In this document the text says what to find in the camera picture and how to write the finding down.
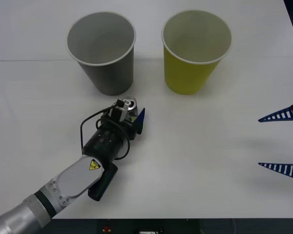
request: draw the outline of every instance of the yellow paper cup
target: yellow paper cup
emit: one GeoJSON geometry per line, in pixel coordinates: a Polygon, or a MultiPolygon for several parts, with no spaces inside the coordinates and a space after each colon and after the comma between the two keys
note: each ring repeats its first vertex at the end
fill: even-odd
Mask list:
{"type": "Polygon", "coordinates": [[[184,11],[162,29],[165,82],[174,92],[196,93],[231,48],[231,32],[218,16],[184,11]]]}

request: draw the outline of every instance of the can top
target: can top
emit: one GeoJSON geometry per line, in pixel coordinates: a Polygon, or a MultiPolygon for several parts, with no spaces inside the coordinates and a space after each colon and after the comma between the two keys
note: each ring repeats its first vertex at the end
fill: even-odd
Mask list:
{"type": "Polygon", "coordinates": [[[134,97],[125,97],[122,101],[128,106],[128,111],[137,108],[137,100],[134,97]]]}

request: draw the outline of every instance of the paper cup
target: paper cup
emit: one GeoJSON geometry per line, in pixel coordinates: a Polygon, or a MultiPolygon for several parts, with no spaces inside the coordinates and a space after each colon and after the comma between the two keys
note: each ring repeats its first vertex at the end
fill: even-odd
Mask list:
{"type": "Polygon", "coordinates": [[[106,95],[125,92],[133,81],[136,31],[125,17],[111,12],[87,15],[73,24],[66,48],[106,95]]]}
{"type": "Polygon", "coordinates": [[[167,86],[184,95],[196,93],[231,47],[231,32],[218,16],[185,11],[162,29],[167,86]]]}

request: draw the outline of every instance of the black cable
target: black cable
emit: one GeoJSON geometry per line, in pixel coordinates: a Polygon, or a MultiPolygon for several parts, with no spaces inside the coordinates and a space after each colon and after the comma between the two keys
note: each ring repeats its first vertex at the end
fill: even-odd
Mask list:
{"type": "Polygon", "coordinates": [[[83,147],[84,147],[84,143],[83,143],[83,125],[84,125],[84,123],[86,123],[89,119],[91,119],[91,118],[97,116],[98,114],[101,114],[101,113],[104,113],[105,111],[109,111],[110,109],[113,109],[115,106],[116,106],[116,105],[112,105],[112,106],[110,106],[110,107],[108,107],[108,108],[105,108],[105,109],[103,109],[103,110],[101,110],[101,111],[99,111],[99,112],[97,112],[97,113],[95,113],[95,114],[89,116],[88,118],[86,118],[86,119],[81,123],[81,125],[80,125],[80,142],[81,142],[81,145],[82,145],[82,153],[83,153],[83,147]]]}
{"type": "MultiPolygon", "coordinates": [[[[109,111],[110,109],[113,109],[113,108],[116,107],[116,106],[117,106],[117,105],[112,105],[112,106],[110,106],[110,107],[108,107],[108,108],[105,108],[105,109],[103,109],[103,110],[101,110],[101,111],[99,111],[99,112],[97,112],[97,113],[94,113],[93,115],[89,116],[88,118],[86,118],[86,119],[81,123],[81,125],[80,125],[80,141],[81,141],[81,146],[82,146],[82,153],[83,153],[83,147],[84,147],[84,143],[83,143],[83,125],[84,125],[84,123],[86,123],[89,119],[91,119],[91,118],[97,116],[98,114],[100,114],[100,113],[104,113],[104,112],[106,112],[106,111],[109,111]]],[[[128,155],[129,150],[130,150],[130,139],[129,139],[127,133],[121,128],[121,126],[119,126],[117,123],[115,123],[114,121],[112,121],[112,120],[110,120],[110,119],[101,119],[101,118],[98,119],[98,120],[96,121],[96,128],[97,128],[97,129],[99,128],[98,123],[99,123],[100,121],[107,121],[107,122],[113,124],[114,126],[116,126],[116,127],[117,127],[117,128],[118,128],[118,129],[124,134],[124,136],[125,136],[125,138],[126,138],[126,140],[127,140],[127,151],[126,151],[126,153],[124,154],[124,156],[122,156],[122,157],[117,157],[115,160],[121,160],[121,159],[125,158],[125,157],[128,155]]]]}
{"type": "Polygon", "coordinates": [[[113,124],[114,126],[116,126],[124,134],[124,136],[126,137],[126,140],[127,140],[127,151],[124,154],[124,156],[117,157],[117,158],[115,158],[115,160],[121,160],[121,159],[125,158],[128,155],[129,150],[130,150],[130,139],[129,139],[127,133],[124,131],[124,129],[121,128],[121,126],[119,126],[117,123],[115,123],[114,121],[112,121],[110,119],[101,119],[101,118],[98,119],[97,122],[96,122],[97,129],[98,129],[98,123],[99,123],[99,121],[106,121],[106,122],[109,122],[109,123],[113,124]]]}

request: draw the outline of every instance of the gray paper cup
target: gray paper cup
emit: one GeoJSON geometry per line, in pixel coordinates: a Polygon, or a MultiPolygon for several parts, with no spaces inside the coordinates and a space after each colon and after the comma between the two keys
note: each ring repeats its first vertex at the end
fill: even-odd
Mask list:
{"type": "Polygon", "coordinates": [[[66,48],[97,89],[119,95],[133,81],[133,47],[136,31],[125,17],[111,12],[87,15],[73,24],[66,48]]]}

